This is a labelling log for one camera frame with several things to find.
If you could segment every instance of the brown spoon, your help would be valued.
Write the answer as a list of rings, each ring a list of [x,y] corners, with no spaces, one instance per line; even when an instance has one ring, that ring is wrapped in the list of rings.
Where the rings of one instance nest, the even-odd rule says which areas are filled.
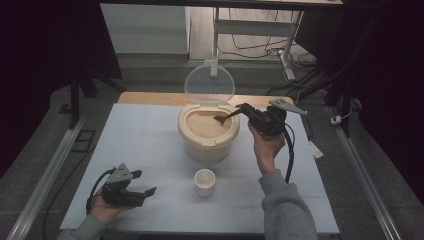
[[[234,111],[233,113],[228,114],[225,117],[215,116],[214,119],[218,120],[221,123],[221,125],[224,126],[224,123],[227,119],[229,119],[230,117],[235,116],[237,114],[240,114],[240,113],[241,113],[241,109],[238,109],[238,110]]]

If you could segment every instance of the white table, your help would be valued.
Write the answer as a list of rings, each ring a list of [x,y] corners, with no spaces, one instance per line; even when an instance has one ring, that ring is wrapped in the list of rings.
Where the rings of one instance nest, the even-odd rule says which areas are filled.
[[[205,168],[184,150],[177,129],[181,106],[115,104],[61,228],[77,228],[85,218],[85,203],[97,178],[125,163],[130,171],[142,170],[129,191],[157,187],[143,207],[119,215],[109,228],[130,232],[161,233],[263,233],[264,196],[253,153],[247,117],[240,116],[240,132],[231,153],[208,167],[217,177],[209,198],[194,191],[194,174]],[[310,207],[320,234],[339,233],[299,115],[289,113],[287,123],[296,135],[291,181]],[[276,164],[286,172],[285,147]]]

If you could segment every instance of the sleeve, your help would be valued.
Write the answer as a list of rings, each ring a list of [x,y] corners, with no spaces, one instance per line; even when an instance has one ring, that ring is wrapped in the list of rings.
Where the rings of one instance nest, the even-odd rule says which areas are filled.
[[[84,222],[77,229],[62,230],[57,240],[99,239],[105,229],[106,225],[104,223],[91,215],[87,215]]]
[[[267,240],[318,239],[312,214],[294,183],[287,184],[279,169],[259,179],[265,198],[264,226]]]

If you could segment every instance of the human hand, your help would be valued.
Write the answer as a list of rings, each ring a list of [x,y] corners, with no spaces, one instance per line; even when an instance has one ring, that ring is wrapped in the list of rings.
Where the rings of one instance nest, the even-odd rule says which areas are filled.
[[[284,134],[278,136],[263,136],[256,128],[249,122],[247,124],[250,132],[252,132],[256,160],[258,163],[259,170],[262,175],[274,171],[275,163],[274,159],[280,152],[281,148],[284,147],[286,142],[284,141]]]
[[[102,189],[100,188],[93,196],[90,215],[97,218],[104,224],[109,224],[121,212],[133,209],[134,207],[113,206],[103,199]]]

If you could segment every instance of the small white cup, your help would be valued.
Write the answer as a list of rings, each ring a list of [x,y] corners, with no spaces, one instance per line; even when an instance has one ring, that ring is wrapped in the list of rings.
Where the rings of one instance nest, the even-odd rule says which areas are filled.
[[[201,169],[194,176],[195,191],[202,197],[208,197],[215,189],[215,174],[209,169]]]

